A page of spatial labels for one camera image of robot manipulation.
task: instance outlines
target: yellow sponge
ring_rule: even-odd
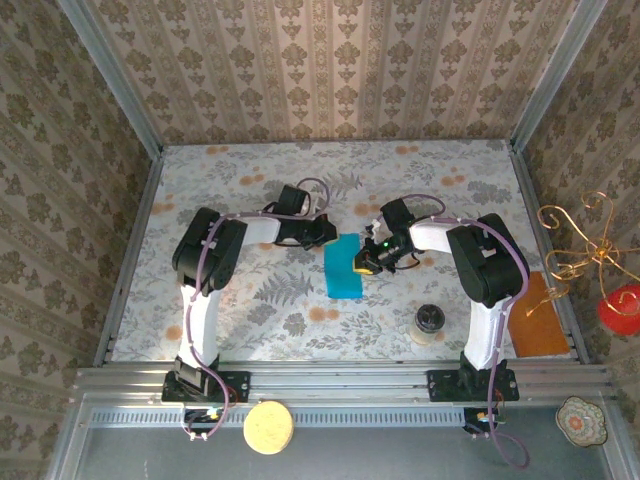
[[[262,402],[251,409],[244,421],[244,439],[263,455],[280,453],[293,436],[293,417],[281,403]]]

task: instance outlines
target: blue sponge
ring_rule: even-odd
[[[360,251],[360,235],[341,234],[337,242],[324,247],[324,276],[329,298],[362,298],[361,275],[353,271],[353,259]]]

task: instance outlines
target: orange cutting board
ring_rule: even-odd
[[[527,317],[527,310],[547,298],[541,272],[531,272],[529,290],[516,302],[509,316],[509,334],[518,357],[569,353],[569,344],[551,302],[540,305]]]

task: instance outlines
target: patterned wallpaper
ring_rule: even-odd
[[[86,0],[165,144],[507,138],[576,0]]]
[[[565,206],[588,234],[600,232],[602,209],[585,211],[576,192],[600,190],[615,205],[611,233],[620,248],[640,247],[640,1],[609,0],[528,145],[541,203]],[[557,246],[580,244],[560,230]],[[623,259],[638,274],[640,254]],[[608,290],[630,283],[605,273]],[[594,359],[611,366],[640,447],[640,337],[618,337],[600,324],[597,270],[573,284],[572,300]]]
[[[0,477],[46,468],[149,161],[54,1],[0,1]]]

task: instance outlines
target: small dish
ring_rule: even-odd
[[[603,445],[607,427],[602,409],[580,397],[567,398],[556,412],[556,424],[571,443],[578,447]]]

